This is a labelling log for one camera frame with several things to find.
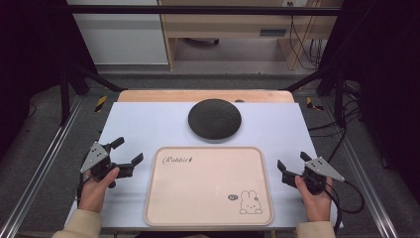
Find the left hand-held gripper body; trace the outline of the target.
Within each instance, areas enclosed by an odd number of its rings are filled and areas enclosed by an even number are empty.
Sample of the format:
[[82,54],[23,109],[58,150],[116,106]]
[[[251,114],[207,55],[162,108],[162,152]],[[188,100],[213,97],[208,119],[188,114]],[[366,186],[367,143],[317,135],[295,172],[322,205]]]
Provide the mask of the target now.
[[96,179],[103,180],[109,172],[115,169],[117,165],[112,163],[110,159],[112,150],[110,144],[101,145],[95,141],[86,155],[80,172],[84,174],[90,171]]

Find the black metal crossbar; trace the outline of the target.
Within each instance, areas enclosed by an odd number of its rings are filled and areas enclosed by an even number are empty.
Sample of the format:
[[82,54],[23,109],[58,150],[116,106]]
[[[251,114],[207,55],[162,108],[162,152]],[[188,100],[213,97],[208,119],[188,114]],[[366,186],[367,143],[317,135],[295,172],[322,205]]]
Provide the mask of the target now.
[[76,14],[190,14],[190,15],[280,15],[339,16],[340,8],[245,7],[245,6],[128,6],[69,5],[66,10]]

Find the white cabinet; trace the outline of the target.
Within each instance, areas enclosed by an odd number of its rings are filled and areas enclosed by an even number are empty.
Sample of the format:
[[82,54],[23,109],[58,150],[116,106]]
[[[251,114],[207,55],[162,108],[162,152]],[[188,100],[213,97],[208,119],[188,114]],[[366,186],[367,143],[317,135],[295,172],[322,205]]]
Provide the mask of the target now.
[[74,14],[97,65],[168,64],[159,14]]

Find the person's left hand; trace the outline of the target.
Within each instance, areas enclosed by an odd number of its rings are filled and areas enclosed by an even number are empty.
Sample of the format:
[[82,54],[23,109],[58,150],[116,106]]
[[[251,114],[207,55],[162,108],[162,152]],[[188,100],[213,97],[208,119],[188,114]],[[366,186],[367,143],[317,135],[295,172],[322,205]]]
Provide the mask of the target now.
[[108,186],[116,179],[119,171],[120,170],[118,168],[113,169],[102,180],[97,180],[92,175],[91,171],[87,171],[83,175],[85,182],[83,184],[78,208],[100,213],[103,208],[106,190]]

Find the beige tray with rabbit print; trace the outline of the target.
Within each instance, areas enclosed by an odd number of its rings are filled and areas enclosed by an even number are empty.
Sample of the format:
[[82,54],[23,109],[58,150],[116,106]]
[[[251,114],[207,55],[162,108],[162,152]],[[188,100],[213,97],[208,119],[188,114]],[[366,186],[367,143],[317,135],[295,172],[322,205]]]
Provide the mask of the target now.
[[146,203],[151,226],[265,226],[273,212],[263,155],[254,147],[157,151]]

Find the black metal stand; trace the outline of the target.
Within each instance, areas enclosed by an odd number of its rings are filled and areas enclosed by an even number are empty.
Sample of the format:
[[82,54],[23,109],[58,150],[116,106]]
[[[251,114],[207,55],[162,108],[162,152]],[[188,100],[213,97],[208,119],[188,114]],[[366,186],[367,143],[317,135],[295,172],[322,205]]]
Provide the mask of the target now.
[[85,82],[85,78],[90,78],[95,82],[103,85],[114,92],[124,91],[123,87],[120,87],[98,73],[88,70],[78,64],[65,65],[59,74],[59,88],[60,88],[60,101],[61,101],[61,121],[60,126],[63,126],[70,117],[70,104],[69,104],[69,87],[71,84],[77,95],[86,95],[89,91],[89,87]]
[[345,81],[344,75],[336,63],[328,63],[327,65],[317,69],[315,72],[305,76],[303,79],[285,87],[285,90],[294,92],[315,79],[320,80],[316,88],[316,92],[319,96],[327,96],[332,90],[335,90],[334,118],[341,128],[345,128],[346,120],[343,106]]

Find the yellow black striped tape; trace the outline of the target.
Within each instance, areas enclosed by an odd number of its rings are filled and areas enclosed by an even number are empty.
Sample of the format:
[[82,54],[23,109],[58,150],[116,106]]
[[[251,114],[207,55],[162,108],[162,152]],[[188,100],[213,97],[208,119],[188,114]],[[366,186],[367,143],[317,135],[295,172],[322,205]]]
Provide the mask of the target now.
[[315,105],[311,99],[311,97],[306,97],[306,106],[307,108],[314,109],[317,111],[324,111],[323,106]]
[[106,95],[103,95],[98,99],[98,102],[97,102],[97,105],[94,109],[94,112],[100,112],[101,111],[103,105],[105,104],[106,99],[107,99]]

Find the wooden desk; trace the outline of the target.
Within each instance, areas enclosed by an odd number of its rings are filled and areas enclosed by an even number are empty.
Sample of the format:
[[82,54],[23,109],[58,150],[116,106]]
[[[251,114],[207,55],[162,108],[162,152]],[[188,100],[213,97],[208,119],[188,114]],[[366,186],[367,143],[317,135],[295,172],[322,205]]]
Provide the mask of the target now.
[[[340,8],[344,0],[157,0],[160,6],[252,6]],[[273,15],[172,15],[160,16],[166,38],[166,52],[174,61],[176,41],[221,38],[272,38],[278,41],[290,69],[297,67],[304,45],[311,40],[328,40],[334,16]]]

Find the aluminium rail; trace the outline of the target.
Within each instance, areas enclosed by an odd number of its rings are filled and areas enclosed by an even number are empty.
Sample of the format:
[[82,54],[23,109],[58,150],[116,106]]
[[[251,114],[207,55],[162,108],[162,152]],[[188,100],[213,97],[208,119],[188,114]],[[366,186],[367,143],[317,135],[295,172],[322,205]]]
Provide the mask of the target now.
[[83,96],[76,95],[74,97],[68,117],[64,120],[64,123],[58,127],[52,141],[49,144],[48,149],[41,159],[37,169],[33,173],[26,189],[24,190],[12,213],[9,215],[4,225],[0,229],[0,238],[14,238],[17,234],[56,158],[57,153],[59,152],[64,140],[66,139],[74,119],[80,110],[80,106],[83,100]]
[[344,129],[333,123],[334,102],[323,97],[325,107],[322,121],[330,126],[321,131],[322,137],[314,141],[318,154],[331,160],[333,167],[349,181],[338,182],[344,226],[340,238],[400,238],[390,216],[379,197],[379,186],[373,183],[374,172],[380,168],[377,152],[365,130],[362,113],[356,102],[345,103]]

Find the person's right hand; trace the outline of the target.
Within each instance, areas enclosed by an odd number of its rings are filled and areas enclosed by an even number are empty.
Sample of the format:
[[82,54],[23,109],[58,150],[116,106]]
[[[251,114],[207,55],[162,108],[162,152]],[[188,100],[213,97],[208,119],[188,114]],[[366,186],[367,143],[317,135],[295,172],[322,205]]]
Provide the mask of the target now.
[[303,199],[306,217],[309,222],[330,220],[332,204],[330,193],[332,192],[333,181],[331,178],[326,178],[326,183],[325,191],[318,195],[313,195],[308,190],[303,178],[295,177],[295,184]]

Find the black round plate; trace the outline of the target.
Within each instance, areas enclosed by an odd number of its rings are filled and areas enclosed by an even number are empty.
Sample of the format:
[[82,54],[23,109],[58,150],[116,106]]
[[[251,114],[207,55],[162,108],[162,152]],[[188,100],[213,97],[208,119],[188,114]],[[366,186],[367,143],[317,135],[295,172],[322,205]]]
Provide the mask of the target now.
[[187,122],[198,139],[208,143],[223,143],[240,130],[242,114],[233,103],[210,98],[192,106]]

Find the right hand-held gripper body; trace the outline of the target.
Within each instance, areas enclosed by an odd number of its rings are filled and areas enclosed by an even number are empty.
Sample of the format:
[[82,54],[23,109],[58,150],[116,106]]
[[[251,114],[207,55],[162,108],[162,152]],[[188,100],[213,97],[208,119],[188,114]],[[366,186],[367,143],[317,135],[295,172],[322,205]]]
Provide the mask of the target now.
[[326,187],[326,178],[344,182],[345,178],[323,158],[304,163],[303,179],[308,190],[317,195]]

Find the white table cover sheet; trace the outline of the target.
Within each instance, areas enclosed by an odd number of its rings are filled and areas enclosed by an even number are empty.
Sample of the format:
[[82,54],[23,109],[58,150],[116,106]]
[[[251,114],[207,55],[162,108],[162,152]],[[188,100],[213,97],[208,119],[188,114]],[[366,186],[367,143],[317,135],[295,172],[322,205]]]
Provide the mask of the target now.
[[[119,230],[258,230],[289,228],[305,221],[299,192],[281,181],[277,161],[292,172],[301,173],[300,153],[314,157],[312,141],[296,103],[238,104],[242,114],[240,130],[223,143],[198,139],[187,122],[190,102],[117,102],[113,105],[100,137],[103,144],[119,137],[125,143],[113,151],[116,163],[127,163],[138,154],[143,161],[131,178],[123,178],[108,190],[102,210],[103,226]],[[262,153],[273,219],[265,226],[151,226],[145,219],[146,203],[156,153],[166,147],[254,147]]]

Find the black curtain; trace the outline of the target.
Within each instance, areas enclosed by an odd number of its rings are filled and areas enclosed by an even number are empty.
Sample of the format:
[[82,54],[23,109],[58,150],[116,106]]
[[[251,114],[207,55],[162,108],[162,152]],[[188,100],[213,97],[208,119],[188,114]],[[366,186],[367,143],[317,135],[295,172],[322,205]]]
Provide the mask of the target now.
[[420,0],[344,0],[322,56],[351,30],[342,74],[361,86],[361,107],[382,154],[420,202]]
[[88,91],[72,67],[96,70],[74,17],[49,12],[66,0],[0,0],[0,160],[30,110],[30,99],[56,86],[64,71],[78,94]]

